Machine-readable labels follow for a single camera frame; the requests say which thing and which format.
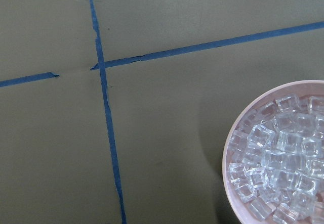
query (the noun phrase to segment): vertical blue tape line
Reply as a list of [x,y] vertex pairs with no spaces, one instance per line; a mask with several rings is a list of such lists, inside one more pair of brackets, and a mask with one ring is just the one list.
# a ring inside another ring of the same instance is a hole
[[93,29],[97,33],[96,50],[97,50],[98,65],[99,65],[99,71],[100,71],[102,96],[103,96],[103,102],[104,102],[104,107],[105,107],[106,123],[107,123],[107,130],[108,130],[108,139],[109,139],[110,153],[111,153],[111,160],[112,160],[112,169],[113,169],[113,175],[114,175],[114,179],[115,179],[115,185],[116,185],[117,193],[118,193],[118,196],[119,196],[119,204],[120,204],[120,211],[121,211],[121,222],[122,222],[122,224],[127,224],[126,214],[125,214],[125,207],[124,207],[124,200],[123,200],[122,183],[121,183],[121,180],[120,180],[120,173],[119,173],[119,165],[118,165],[118,157],[117,157],[115,136],[114,136],[113,125],[112,125],[111,109],[110,109],[109,100],[108,100],[108,92],[107,92],[107,84],[108,83],[107,83],[107,76],[106,76],[106,69],[105,69],[105,61],[104,61],[102,45],[101,45],[99,23],[98,23],[98,19],[97,19],[96,10],[95,10],[93,0],[89,0],[89,1],[90,1],[90,8],[91,8],[91,17],[92,17]]
[[[222,40],[208,42],[208,43],[195,44],[193,46],[186,46],[186,47],[176,48],[167,51],[154,52],[143,56],[135,56],[135,57],[117,59],[112,61],[106,61],[105,66],[113,67],[113,66],[126,65],[137,61],[154,60],[154,59],[168,57],[168,56],[176,56],[185,53],[208,50],[208,49],[218,48],[222,46],[230,46],[232,44],[250,42],[250,41],[283,36],[283,35],[288,35],[293,33],[300,33],[309,30],[320,29],[320,28],[324,28],[324,21],[304,24],[304,25],[290,27],[290,28],[277,29],[277,30],[272,30],[272,31],[267,31],[262,33],[249,34],[249,35],[244,35],[235,38],[222,39]],[[97,64],[94,67],[92,67],[91,70],[98,70],[98,68],[99,66]]]
[[12,85],[16,85],[16,84],[31,82],[31,81],[44,80],[44,79],[58,77],[58,76],[60,76],[60,75],[55,74],[53,72],[46,72],[46,73],[32,75],[32,76],[24,76],[24,77],[10,79],[10,80],[6,80],[6,81],[0,81],[0,87],[12,86]]

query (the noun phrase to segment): blue line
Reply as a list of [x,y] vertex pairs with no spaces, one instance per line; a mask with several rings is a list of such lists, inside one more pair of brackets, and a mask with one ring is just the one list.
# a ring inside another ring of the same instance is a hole
[[11,86],[11,85],[16,85],[16,84],[21,84],[21,83],[26,83],[26,82],[31,82],[31,81],[44,80],[44,79],[58,77],[58,76],[60,76],[60,75],[55,74],[53,72],[46,72],[46,73],[37,74],[37,75],[33,75],[33,76],[24,76],[24,77],[10,79],[10,80],[6,80],[6,81],[0,81],[0,87]]
[[[154,59],[168,57],[168,56],[181,55],[185,53],[208,50],[208,49],[213,49],[222,46],[230,46],[232,44],[250,42],[259,39],[283,36],[283,35],[293,34],[293,33],[300,33],[309,30],[320,29],[320,28],[324,28],[324,21],[300,25],[296,27],[277,29],[268,32],[255,33],[255,34],[250,34],[250,35],[245,35],[245,36],[240,36],[235,38],[228,38],[228,39],[223,39],[223,40],[218,40],[218,41],[213,41],[208,43],[195,44],[193,46],[181,47],[181,48],[176,48],[176,49],[161,51],[161,52],[154,52],[143,56],[135,56],[135,57],[118,59],[118,60],[106,61],[105,67],[126,65],[137,61],[154,60]],[[92,67],[91,70],[98,70],[98,64]]]
[[106,69],[105,69],[105,61],[104,61],[103,51],[102,51],[102,46],[101,46],[99,23],[98,23],[93,0],[90,0],[90,8],[91,8],[93,29],[97,33],[96,50],[97,50],[97,57],[98,57],[98,64],[99,64],[99,71],[100,71],[102,96],[103,96],[103,102],[104,102],[104,107],[105,107],[108,139],[109,139],[110,153],[111,153],[111,160],[112,160],[112,169],[113,169],[113,175],[114,175],[114,179],[115,179],[115,185],[117,188],[117,193],[119,196],[121,222],[122,222],[122,224],[127,224],[125,207],[124,207],[124,199],[123,199],[123,191],[122,191],[122,183],[120,180],[120,173],[119,173],[115,136],[114,136],[114,131],[113,131],[112,117],[111,117],[111,109],[109,106],[109,99],[108,99],[108,92],[107,92],[108,83],[107,83],[107,76],[106,76]]

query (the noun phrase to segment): bowl of ice cubes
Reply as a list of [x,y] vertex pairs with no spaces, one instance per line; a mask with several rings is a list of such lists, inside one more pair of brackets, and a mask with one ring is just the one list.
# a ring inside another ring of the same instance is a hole
[[223,153],[242,223],[324,223],[324,81],[278,86],[234,122]]

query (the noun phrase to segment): plastic container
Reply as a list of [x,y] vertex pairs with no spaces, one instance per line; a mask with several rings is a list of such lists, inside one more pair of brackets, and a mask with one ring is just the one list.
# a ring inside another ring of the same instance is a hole
[[[248,207],[247,207],[248,203],[246,203],[246,204],[242,203],[241,199],[235,192],[232,183],[228,179],[227,169],[228,169],[228,164],[230,163],[228,144],[229,144],[230,137],[232,136],[233,131],[237,127],[239,121],[247,113],[248,110],[250,110],[251,108],[257,109],[257,108],[261,107],[262,105],[264,105],[270,101],[273,101],[275,98],[282,97],[289,93],[295,93],[299,97],[311,96],[311,95],[324,96],[324,81],[320,81],[320,80],[295,81],[295,82],[291,82],[291,83],[287,83],[287,84],[278,86],[274,89],[267,91],[266,93],[264,93],[261,96],[259,96],[258,98],[256,98],[253,102],[251,102],[241,112],[241,114],[238,116],[238,118],[234,122],[234,124],[227,136],[225,147],[224,147],[224,153],[223,153],[223,181],[224,181],[226,195],[229,200],[229,203],[232,206],[232,209],[235,212],[237,218],[243,224],[259,224],[259,223],[275,224],[275,222],[272,220],[272,218],[267,218],[264,221],[257,220],[249,212]],[[301,220],[297,223],[310,223],[310,222]]]

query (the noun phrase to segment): blue tape strip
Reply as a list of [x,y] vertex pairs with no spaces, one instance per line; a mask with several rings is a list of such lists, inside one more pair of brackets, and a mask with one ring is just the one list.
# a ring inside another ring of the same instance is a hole
[[111,160],[112,160],[112,169],[113,169],[113,174],[114,174],[114,179],[115,179],[115,185],[117,188],[117,193],[119,196],[121,222],[122,222],[122,224],[127,224],[125,207],[124,207],[124,199],[123,199],[123,191],[122,191],[122,183],[120,180],[120,173],[119,173],[119,164],[118,164],[115,136],[114,136],[114,131],[113,131],[112,117],[111,117],[111,109],[109,106],[109,99],[108,99],[108,91],[107,91],[108,83],[107,83],[107,77],[106,77],[105,61],[104,61],[102,45],[101,45],[99,23],[98,23],[93,0],[90,0],[90,8],[91,8],[93,29],[97,33],[96,50],[97,50],[97,57],[98,57],[98,64],[99,64],[99,71],[100,71],[102,96],[103,96],[103,102],[104,102],[104,107],[105,107],[108,139],[109,139],[110,153],[111,153]]
[[33,76],[24,76],[24,77],[10,79],[10,80],[6,80],[6,81],[0,81],[0,87],[11,86],[11,85],[16,85],[16,84],[21,84],[21,83],[26,83],[26,82],[31,82],[31,81],[44,80],[44,79],[58,77],[58,76],[60,76],[60,75],[55,74],[53,72],[46,72],[46,73],[37,74],[37,75],[33,75]]
[[[113,61],[106,61],[105,67],[126,65],[137,61],[154,60],[154,59],[168,57],[168,56],[175,56],[175,55],[191,53],[195,51],[208,50],[208,49],[213,49],[222,46],[229,46],[237,43],[244,43],[244,42],[250,42],[259,39],[283,36],[283,35],[293,34],[293,33],[300,33],[309,30],[320,29],[320,28],[324,28],[324,21],[318,23],[305,24],[296,27],[272,30],[268,32],[255,33],[255,34],[250,34],[250,35],[245,35],[245,36],[240,36],[235,38],[228,38],[228,39],[223,39],[223,40],[218,40],[218,41],[213,41],[208,43],[195,44],[193,46],[187,46],[187,47],[172,49],[168,51],[155,52],[143,56],[135,56],[135,57],[123,58],[123,59],[118,59]],[[91,70],[98,70],[98,64],[92,67]]]

